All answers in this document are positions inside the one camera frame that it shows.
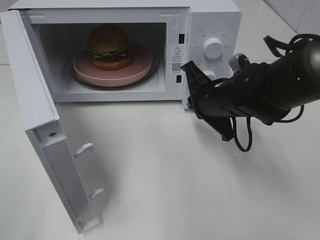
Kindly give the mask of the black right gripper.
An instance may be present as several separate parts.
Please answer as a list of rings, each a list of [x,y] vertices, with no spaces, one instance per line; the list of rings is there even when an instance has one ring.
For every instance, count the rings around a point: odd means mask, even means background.
[[[270,124],[270,104],[263,98],[269,64],[250,63],[231,78],[212,81],[191,60],[180,68],[187,78],[191,105],[225,142],[234,138],[229,117],[254,117]]]

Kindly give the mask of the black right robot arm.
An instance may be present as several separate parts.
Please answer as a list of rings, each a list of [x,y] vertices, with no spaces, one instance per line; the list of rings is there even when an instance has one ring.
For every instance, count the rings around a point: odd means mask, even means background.
[[[234,137],[231,117],[254,117],[266,125],[291,109],[320,98],[320,43],[305,44],[271,64],[245,63],[231,78],[212,81],[193,61],[184,64],[188,102],[224,141]]]

